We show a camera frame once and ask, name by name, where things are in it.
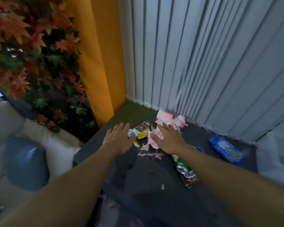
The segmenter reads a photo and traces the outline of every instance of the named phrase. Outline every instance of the forearm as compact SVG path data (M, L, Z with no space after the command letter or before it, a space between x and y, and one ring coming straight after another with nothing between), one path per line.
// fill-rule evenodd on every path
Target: forearm
M284 226L284 187L188 145L178 155L246 226Z
M77 167L50 182L0 226L85 226L115 157L109 148L102 146Z

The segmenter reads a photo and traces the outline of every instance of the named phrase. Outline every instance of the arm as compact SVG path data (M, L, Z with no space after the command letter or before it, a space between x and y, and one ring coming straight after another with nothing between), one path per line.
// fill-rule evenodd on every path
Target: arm
M84 227L102 188L104 176L117 155L130 149L129 123L107 131L101 148L87 160L35 193L33 197L0 222L2 226Z
M284 187L186 144L173 126L158 125L159 147L182 158L223 205L245 226L284 226Z

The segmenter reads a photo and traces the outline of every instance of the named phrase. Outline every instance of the vertical blind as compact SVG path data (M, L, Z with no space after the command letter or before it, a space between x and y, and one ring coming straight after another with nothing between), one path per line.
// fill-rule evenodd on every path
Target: vertical blind
M127 98L253 143L284 120L284 0L118 0Z

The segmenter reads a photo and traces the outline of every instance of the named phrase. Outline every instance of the hand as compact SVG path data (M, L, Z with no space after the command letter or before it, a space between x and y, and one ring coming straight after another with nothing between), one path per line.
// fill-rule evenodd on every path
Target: hand
M130 124L127 123L124 129L123 125L123 123L120 123L120 125L116 125L113 130L109 129L103 140L103 145L113 149L116 155L127 152L136 139L135 135L132 135L130 138L127 137Z
M163 123L163 126L158 124L157 127L162 132L163 140L155 134L151 134L151 138L167 154L178 155L179 151L188 147L180 132L175 130L173 125L167 126L166 123Z

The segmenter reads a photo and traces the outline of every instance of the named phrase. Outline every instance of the yellow-orange column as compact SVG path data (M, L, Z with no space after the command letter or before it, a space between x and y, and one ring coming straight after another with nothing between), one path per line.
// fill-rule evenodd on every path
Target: yellow-orange column
M117 0L63 0L79 31L79 75L99 127L126 102Z

